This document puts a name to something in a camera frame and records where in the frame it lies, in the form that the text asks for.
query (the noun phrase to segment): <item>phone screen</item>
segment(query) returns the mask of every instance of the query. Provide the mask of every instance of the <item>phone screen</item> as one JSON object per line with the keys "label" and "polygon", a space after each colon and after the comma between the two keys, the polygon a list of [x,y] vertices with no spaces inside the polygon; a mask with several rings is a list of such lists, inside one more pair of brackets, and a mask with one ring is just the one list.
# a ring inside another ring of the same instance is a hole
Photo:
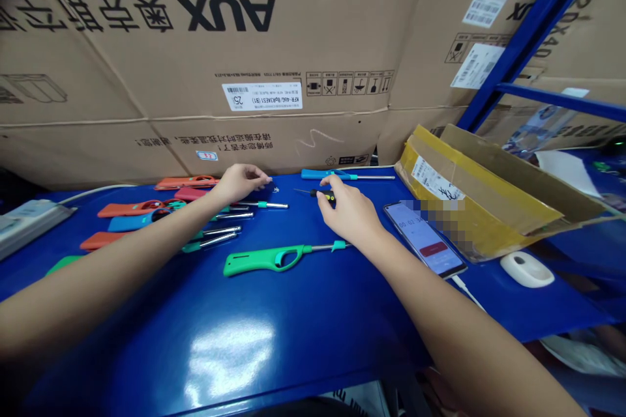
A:
{"label": "phone screen", "polygon": [[387,205],[385,210],[413,250],[437,275],[450,276],[465,269],[463,260],[416,212],[402,203]]}

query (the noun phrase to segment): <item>lighter trigger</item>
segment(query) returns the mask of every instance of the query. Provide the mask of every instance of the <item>lighter trigger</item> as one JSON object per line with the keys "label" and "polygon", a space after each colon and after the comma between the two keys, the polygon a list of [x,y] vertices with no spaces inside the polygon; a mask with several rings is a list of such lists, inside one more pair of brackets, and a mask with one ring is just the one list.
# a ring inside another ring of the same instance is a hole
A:
{"label": "lighter trigger", "polygon": [[274,258],[274,264],[276,264],[276,267],[280,267],[280,264],[282,263],[282,256],[284,256],[286,252],[287,251],[280,251],[276,253],[276,257]]}

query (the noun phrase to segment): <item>blue metal shelf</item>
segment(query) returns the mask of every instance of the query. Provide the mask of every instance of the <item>blue metal shelf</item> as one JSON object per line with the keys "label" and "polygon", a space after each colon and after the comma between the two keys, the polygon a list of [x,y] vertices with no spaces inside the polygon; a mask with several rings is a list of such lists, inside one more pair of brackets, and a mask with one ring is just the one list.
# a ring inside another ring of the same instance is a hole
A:
{"label": "blue metal shelf", "polygon": [[505,94],[626,122],[626,108],[513,85],[574,0],[537,0],[457,126],[476,132]]}

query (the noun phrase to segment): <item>yellow cardboard box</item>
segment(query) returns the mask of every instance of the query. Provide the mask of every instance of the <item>yellow cardboard box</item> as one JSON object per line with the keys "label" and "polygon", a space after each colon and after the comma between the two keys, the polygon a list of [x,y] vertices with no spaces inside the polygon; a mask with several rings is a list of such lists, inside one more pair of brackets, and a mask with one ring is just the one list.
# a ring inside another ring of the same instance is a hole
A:
{"label": "yellow cardboard box", "polygon": [[423,216],[473,262],[615,218],[597,218],[600,202],[451,124],[440,138],[418,126],[395,169]]}

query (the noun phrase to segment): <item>power strip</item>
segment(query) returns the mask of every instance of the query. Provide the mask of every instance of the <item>power strip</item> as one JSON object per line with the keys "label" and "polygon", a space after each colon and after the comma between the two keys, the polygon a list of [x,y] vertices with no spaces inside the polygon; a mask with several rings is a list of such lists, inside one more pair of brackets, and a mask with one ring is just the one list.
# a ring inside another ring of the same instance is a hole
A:
{"label": "power strip", "polygon": [[54,228],[75,210],[41,199],[0,215],[0,261]]}

